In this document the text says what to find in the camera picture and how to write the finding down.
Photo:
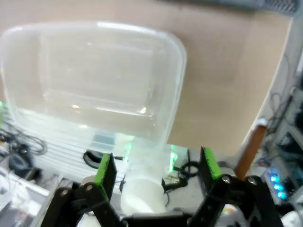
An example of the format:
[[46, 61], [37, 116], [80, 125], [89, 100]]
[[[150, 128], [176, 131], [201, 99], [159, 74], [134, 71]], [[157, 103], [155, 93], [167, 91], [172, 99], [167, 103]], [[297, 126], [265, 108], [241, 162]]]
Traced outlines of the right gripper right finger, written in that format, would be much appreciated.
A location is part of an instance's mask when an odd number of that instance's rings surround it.
[[223, 174], [210, 148], [201, 148], [197, 168], [206, 195], [189, 218], [189, 227], [214, 227], [226, 205], [236, 206], [249, 227], [283, 226], [270, 190], [260, 177], [251, 175], [241, 180]]

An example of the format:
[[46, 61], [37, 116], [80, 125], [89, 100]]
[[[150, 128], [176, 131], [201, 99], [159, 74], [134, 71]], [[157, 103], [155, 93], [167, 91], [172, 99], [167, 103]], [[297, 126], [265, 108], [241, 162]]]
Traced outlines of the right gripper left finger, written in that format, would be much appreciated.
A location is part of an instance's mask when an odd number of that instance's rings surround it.
[[116, 174], [114, 156], [107, 154], [92, 181], [58, 188], [46, 211], [44, 226], [76, 227], [85, 213], [93, 212], [102, 227], [124, 227], [110, 204]]

